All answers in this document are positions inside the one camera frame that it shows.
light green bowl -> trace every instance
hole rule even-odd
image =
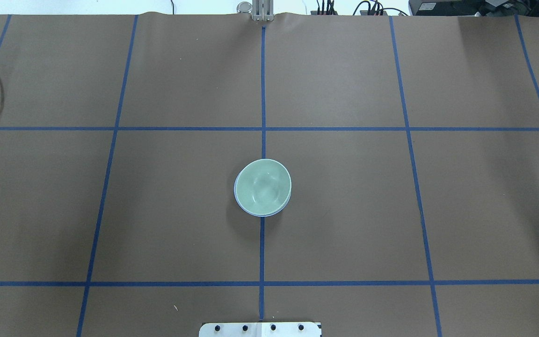
[[[291,190],[291,175],[273,159],[248,164],[234,182],[238,205],[254,216],[271,216],[282,211],[291,199]]]

white label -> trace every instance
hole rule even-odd
[[[420,10],[420,11],[431,11],[432,9],[434,9],[434,7],[436,7],[435,2],[424,2],[423,4],[421,4],[421,6],[419,6],[418,10]]]

black cable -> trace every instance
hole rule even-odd
[[[364,2],[367,2],[367,10],[370,11],[370,9],[371,9],[371,2],[368,2],[368,0],[363,0],[362,2],[359,2],[359,4],[357,5],[357,8],[355,8],[355,11],[353,12],[353,15],[357,14],[357,9],[359,9],[359,7],[360,7]]]
[[[402,15],[404,15],[404,16],[408,16],[408,14],[407,14],[407,13],[405,13],[404,11],[401,11],[401,10],[400,10],[400,9],[398,9],[398,8],[392,8],[392,7],[388,7],[388,8],[382,8],[382,9],[381,9],[382,13],[383,13],[383,12],[384,12],[385,10],[387,10],[387,9],[394,9],[395,11],[399,11],[399,12],[401,12],[401,13],[402,13]]]

